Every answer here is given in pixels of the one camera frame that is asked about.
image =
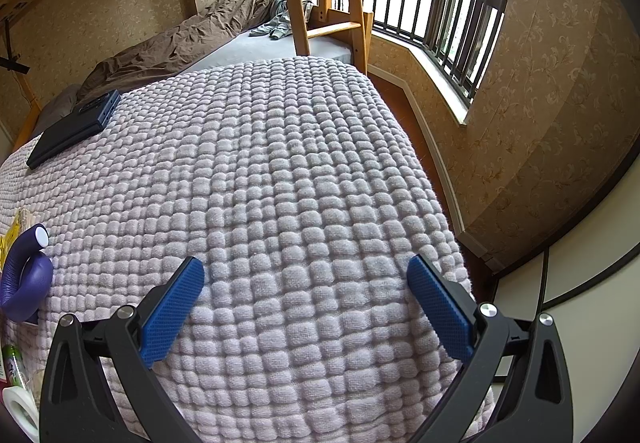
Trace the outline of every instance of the brown comforter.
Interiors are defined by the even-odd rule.
[[[269,20],[274,1],[217,0],[176,27],[101,61],[78,90],[78,102],[111,89],[137,89],[180,73],[240,33]]]

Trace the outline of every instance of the blue rubber pad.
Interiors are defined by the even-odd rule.
[[[203,286],[202,263],[191,259],[142,327],[140,356],[148,368],[166,358]]]
[[[409,261],[406,280],[449,356],[466,365],[474,353],[473,325],[419,255]]]

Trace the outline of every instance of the bottle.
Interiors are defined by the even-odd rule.
[[[6,379],[6,373],[4,371],[4,362],[2,361],[2,351],[0,351],[0,403],[4,405],[2,401],[2,390],[10,387],[8,380]]]
[[[6,345],[2,348],[2,356],[4,357],[4,369],[9,387],[18,386],[28,391],[27,375],[24,372],[20,349],[15,346]]]

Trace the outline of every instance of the gray bed sheet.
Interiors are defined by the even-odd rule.
[[[314,57],[340,60],[351,64],[351,48],[344,42],[331,37],[318,37],[309,41],[311,55]],[[254,60],[273,60],[276,58],[291,58],[296,56],[293,36],[273,40],[268,36],[250,37],[249,31],[238,35],[231,42],[198,60],[183,73],[193,73],[203,69],[218,68],[240,62]]]

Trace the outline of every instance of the window sill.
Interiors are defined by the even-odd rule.
[[[451,87],[449,81],[440,72],[438,67],[433,64],[433,61],[427,56],[424,51],[422,51],[417,46],[408,44],[407,42],[403,42],[392,36],[385,35],[384,33],[381,33],[379,31],[373,30],[372,34],[381,40],[385,40],[387,42],[391,42],[392,44],[408,49],[409,52],[421,65],[423,70],[429,75],[430,79],[433,81],[436,89],[438,89],[438,92],[442,95],[444,101],[446,102],[453,118],[458,122],[458,124],[462,126],[466,125],[465,118],[466,113],[468,113],[469,109],[462,101],[462,98],[460,98],[456,90]]]

